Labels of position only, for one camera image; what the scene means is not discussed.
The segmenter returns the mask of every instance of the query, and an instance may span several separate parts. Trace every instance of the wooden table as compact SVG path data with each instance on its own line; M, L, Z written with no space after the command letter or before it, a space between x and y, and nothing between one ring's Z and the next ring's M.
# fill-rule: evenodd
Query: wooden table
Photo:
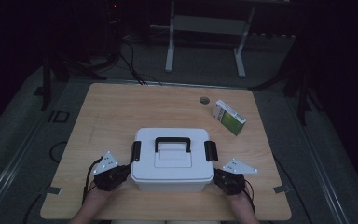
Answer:
M211 102L204 105L200 97ZM245 116L242 132L235 136L212 117L217 100ZM260 220L286 220L291 216L269 141L250 91L173 86L93 84L78 115L52 187L41 210L43 218L71 218L79 209L87 171L107 151L119 164L129 164L136 132L145 127L205 129L217 145L222 168L232 158L258 170L246 175L255 190ZM197 193L141 192L129 175L119 193L100 213L103 219L233 220L223 191L214 183Z

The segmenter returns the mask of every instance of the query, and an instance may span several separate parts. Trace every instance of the dark background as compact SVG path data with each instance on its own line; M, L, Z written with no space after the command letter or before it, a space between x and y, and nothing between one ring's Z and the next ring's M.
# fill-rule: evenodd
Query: dark background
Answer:
M325 3L327 10L263 5L255 15L251 32L306 34L301 40L304 54L316 55L311 86L358 173L358 1ZM132 0L123 8L121 16L126 23L145 36L148 24L169 22L167 1ZM198 12L202 13L203 8L208 8L205 13L212 11L206 4L197 4ZM24 80L42 65L46 36L54 40L55 47L78 60L87 60L88 53L104 54L98 41L105 38L99 29L105 26L100 9L86 0L0 0L0 115ZM80 22L76 15L88 10L90 23Z

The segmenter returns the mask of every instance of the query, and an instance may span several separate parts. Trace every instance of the box handle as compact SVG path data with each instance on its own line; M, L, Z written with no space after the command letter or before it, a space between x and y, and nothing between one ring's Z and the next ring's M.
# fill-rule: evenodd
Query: box handle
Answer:
M155 146L155 152L158 153L158 144L161 142L170 142L170 143L181 143L181 142L185 142L187 143L186 146L186 152L191 152L190 151L190 138L187 137L157 137L156 138L156 146Z

